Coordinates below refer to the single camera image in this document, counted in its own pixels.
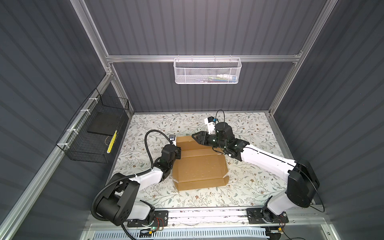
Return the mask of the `brown cardboard box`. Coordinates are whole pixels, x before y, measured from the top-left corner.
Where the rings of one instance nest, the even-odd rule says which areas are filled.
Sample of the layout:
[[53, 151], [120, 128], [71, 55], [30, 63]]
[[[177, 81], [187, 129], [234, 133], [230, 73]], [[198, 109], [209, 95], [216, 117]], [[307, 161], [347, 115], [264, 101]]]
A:
[[177, 137], [181, 159], [172, 169], [178, 191], [223, 187], [229, 183], [228, 166], [224, 155], [198, 144], [191, 136]]

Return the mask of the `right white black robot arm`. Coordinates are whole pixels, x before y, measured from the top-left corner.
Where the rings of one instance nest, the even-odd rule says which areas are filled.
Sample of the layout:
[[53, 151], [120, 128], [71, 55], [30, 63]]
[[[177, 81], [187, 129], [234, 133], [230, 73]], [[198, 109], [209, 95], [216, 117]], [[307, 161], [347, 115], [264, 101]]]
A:
[[308, 161], [297, 162], [265, 152], [236, 138], [232, 127], [226, 122], [219, 122], [208, 129], [192, 134], [192, 138], [200, 145], [220, 149], [230, 158], [256, 165], [287, 184], [284, 191], [268, 198], [260, 210], [261, 217], [267, 223], [293, 207], [308, 208], [311, 205], [320, 182]]

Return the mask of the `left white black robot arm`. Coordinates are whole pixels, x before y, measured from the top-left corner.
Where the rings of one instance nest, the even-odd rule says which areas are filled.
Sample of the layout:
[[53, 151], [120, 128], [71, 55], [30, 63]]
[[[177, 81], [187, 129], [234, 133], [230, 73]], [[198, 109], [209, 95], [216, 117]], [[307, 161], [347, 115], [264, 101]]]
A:
[[155, 207], [144, 200], [139, 200], [138, 192], [163, 182], [181, 155], [180, 147], [168, 144], [163, 147], [162, 155], [155, 160], [153, 168], [136, 175], [125, 176], [120, 173], [113, 175], [92, 201], [92, 216], [116, 226], [122, 225], [127, 220], [150, 225], [155, 218]]

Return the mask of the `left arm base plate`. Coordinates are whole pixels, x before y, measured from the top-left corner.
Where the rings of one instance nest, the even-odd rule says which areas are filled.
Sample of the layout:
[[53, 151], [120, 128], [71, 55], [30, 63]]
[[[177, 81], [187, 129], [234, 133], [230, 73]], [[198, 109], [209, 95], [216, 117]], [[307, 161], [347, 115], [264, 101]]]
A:
[[155, 210], [144, 220], [127, 220], [128, 228], [140, 227], [166, 227], [168, 225], [169, 211]]

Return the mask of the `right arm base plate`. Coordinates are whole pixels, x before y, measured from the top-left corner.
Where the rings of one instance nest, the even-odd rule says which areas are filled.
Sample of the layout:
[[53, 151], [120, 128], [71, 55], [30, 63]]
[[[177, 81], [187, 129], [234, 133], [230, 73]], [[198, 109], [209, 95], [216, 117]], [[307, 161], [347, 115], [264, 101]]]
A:
[[289, 222], [286, 212], [275, 215], [268, 209], [247, 208], [246, 213], [250, 224], [287, 224]]

